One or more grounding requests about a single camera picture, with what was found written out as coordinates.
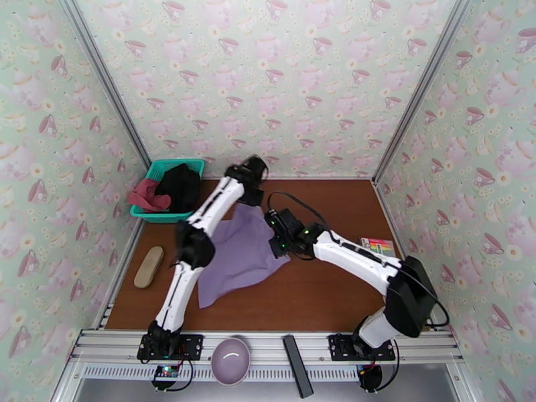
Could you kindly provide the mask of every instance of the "metal vent grille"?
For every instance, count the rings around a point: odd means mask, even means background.
[[[310,366],[307,374],[311,382],[355,382],[356,369],[352,366]],[[87,363],[84,369],[85,379],[110,379],[128,381],[150,381],[156,371],[156,365],[142,364],[97,364]],[[184,366],[177,380],[187,381],[190,367]],[[215,381],[208,365],[195,367],[194,381]],[[244,382],[294,382],[294,375],[288,366],[252,366]]]

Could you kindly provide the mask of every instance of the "black remote control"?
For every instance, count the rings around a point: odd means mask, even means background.
[[[314,394],[313,387],[311,386],[311,381],[309,381],[309,376],[307,376],[307,371],[302,360],[302,356],[299,355],[299,350],[297,349],[294,336],[290,334],[288,336],[284,336],[283,345],[290,361],[290,367],[294,373],[294,379],[296,381],[299,396],[302,399],[310,397]]]

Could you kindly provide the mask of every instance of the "purple bowl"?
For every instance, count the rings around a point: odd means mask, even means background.
[[[236,385],[247,375],[249,359],[249,349],[242,340],[227,338],[212,353],[210,368],[220,384]]]

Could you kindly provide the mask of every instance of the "black cloth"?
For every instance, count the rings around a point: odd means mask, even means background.
[[[201,178],[199,173],[190,170],[186,164],[169,169],[163,174],[155,195],[168,195],[172,199],[170,212],[181,214],[193,211],[199,197]]]

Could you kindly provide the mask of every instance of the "color calibration card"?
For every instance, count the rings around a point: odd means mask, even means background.
[[[385,239],[361,238],[361,246],[386,257],[396,257],[392,241]]]

